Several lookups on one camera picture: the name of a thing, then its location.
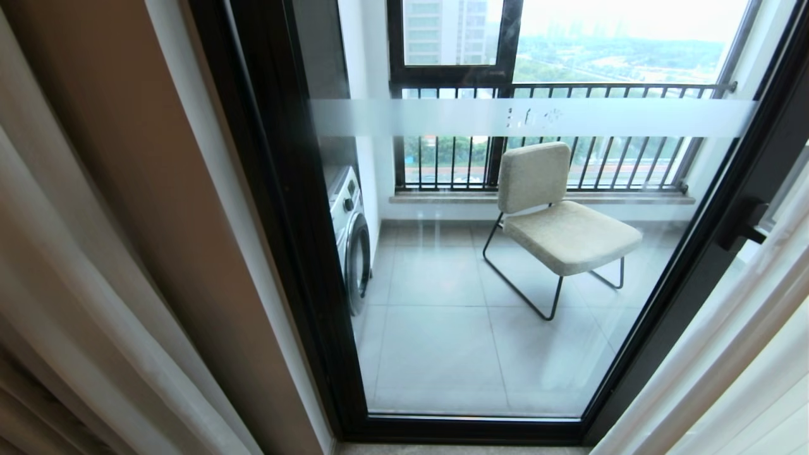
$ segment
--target door frame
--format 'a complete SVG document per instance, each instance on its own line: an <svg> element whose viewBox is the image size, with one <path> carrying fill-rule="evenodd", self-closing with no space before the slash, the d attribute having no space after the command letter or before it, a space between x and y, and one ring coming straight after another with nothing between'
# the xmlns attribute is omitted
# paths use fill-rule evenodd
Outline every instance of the door frame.
<svg viewBox="0 0 809 455"><path fill-rule="evenodd" d="M262 227L290 303L327 420L338 440L357 442L593 445L663 361L730 265L716 239L744 197L769 201L803 149L809 118L807 0L779 44L756 98L760 107L734 141L712 198L700 205L642 317L579 419L456 419L368 415L345 285L334 248L325 183L291 0L190 2L202 48L235 140ZM238 27L239 43L231 33ZM761 159L764 153L767 159Z"/></svg>

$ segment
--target beige curtain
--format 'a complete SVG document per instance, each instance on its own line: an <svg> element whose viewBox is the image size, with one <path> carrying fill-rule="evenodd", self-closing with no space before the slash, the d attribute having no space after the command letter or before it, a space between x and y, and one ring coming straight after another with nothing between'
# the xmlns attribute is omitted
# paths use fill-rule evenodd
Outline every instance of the beige curtain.
<svg viewBox="0 0 809 455"><path fill-rule="evenodd" d="M792 455L809 443L809 180L591 455Z"/></svg>
<svg viewBox="0 0 809 455"><path fill-rule="evenodd" d="M119 453L261 453L116 231L2 12L0 329ZM0 427L16 424L0 453L92 453L0 377ZM23 447L35 442L52 444Z"/></svg>

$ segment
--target beige chair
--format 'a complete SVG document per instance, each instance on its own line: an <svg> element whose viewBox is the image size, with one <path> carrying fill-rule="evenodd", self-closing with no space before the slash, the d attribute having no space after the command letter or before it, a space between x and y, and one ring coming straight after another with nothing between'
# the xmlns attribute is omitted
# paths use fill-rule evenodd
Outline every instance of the beige chair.
<svg viewBox="0 0 809 455"><path fill-rule="evenodd" d="M570 171L570 148L564 142L520 147L503 154L500 162L498 208L483 258L542 319L556 314L562 279L590 272L613 289L624 286L624 257L641 243L641 233L627 224L572 201L563 201ZM527 215L516 212L547 204ZM494 232L501 228L554 274L559 275L550 316L545 316L486 257ZM621 280L613 284L594 269L621 260Z"/></svg>

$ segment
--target black metal railing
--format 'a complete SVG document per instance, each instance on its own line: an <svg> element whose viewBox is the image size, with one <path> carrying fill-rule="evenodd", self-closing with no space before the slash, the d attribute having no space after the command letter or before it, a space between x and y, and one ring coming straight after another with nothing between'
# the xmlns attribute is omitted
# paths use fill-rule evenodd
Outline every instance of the black metal railing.
<svg viewBox="0 0 809 455"><path fill-rule="evenodd" d="M487 87L394 87L393 95L429 98L721 98L734 84L515 83ZM508 149L562 141L570 146L569 190L676 191L701 138L412 136L395 140L398 190L498 187Z"/></svg>

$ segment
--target tiled floor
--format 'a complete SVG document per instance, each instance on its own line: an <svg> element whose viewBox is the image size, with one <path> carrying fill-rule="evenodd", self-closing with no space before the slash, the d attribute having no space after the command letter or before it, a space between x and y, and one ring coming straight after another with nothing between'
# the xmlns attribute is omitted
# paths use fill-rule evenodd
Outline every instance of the tiled floor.
<svg viewBox="0 0 809 455"><path fill-rule="evenodd" d="M583 447L341 444L340 455L587 455Z"/></svg>
<svg viewBox="0 0 809 455"><path fill-rule="evenodd" d="M542 321L489 266L487 223L385 223L356 327L372 412L578 417L680 240L681 223L646 223L624 289L565 278ZM557 276L500 232L489 257L550 311ZM601 274L617 280L618 262Z"/></svg>

